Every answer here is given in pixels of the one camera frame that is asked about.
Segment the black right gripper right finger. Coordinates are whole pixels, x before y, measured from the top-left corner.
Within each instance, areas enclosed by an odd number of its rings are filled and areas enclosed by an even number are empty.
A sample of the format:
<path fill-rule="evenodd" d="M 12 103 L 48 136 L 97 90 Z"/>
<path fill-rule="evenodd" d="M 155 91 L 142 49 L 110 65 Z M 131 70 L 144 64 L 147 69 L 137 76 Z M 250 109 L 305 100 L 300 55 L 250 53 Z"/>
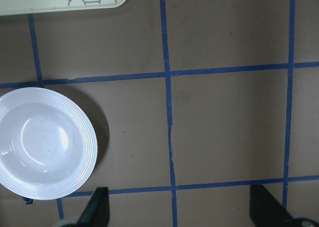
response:
<path fill-rule="evenodd" d="M 250 186 L 249 216 L 255 227 L 299 226 L 263 185 Z"/>

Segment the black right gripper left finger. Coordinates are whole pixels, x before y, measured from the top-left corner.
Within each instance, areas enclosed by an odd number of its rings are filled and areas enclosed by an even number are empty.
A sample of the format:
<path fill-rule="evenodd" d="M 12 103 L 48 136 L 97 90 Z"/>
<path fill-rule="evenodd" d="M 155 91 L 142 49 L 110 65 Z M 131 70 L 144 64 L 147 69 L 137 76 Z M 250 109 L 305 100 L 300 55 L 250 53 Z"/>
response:
<path fill-rule="evenodd" d="M 77 227 L 107 227 L 110 220 L 109 191 L 99 187 L 79 217 Z"/>

